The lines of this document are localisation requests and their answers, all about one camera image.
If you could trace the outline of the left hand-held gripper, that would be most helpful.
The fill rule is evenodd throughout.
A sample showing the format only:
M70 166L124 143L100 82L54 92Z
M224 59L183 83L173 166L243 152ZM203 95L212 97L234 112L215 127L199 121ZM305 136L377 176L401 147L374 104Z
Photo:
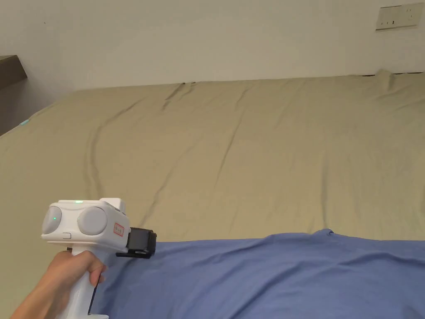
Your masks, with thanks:
M73 255L89 251L102 262L112 255L149 259L156 251L156 233L130 227L120 198L52 203L42 224L41 238L66 246Z

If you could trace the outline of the person's left hand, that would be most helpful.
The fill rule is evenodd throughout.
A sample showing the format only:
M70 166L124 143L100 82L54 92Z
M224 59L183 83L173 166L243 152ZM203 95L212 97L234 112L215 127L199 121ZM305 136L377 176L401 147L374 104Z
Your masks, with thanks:
M38 287L57 299L63 309L69 302L71 290L80 280L95 288L104 280L106 269L107 266L92 252L72 255L70 251L61 251L53 258Z

